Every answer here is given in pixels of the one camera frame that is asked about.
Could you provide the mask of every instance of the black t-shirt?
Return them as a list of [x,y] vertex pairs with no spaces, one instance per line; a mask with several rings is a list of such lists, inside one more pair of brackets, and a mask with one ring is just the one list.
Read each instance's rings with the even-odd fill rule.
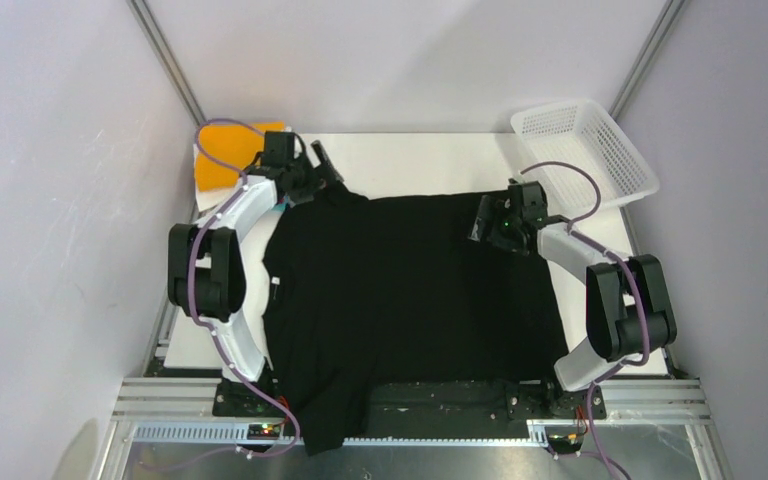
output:
[[375,385],[539,379],[567,353],[546,262],[467,239],[481,196],[336,185],[281,217],[264,328],[309,454],[363,433]]

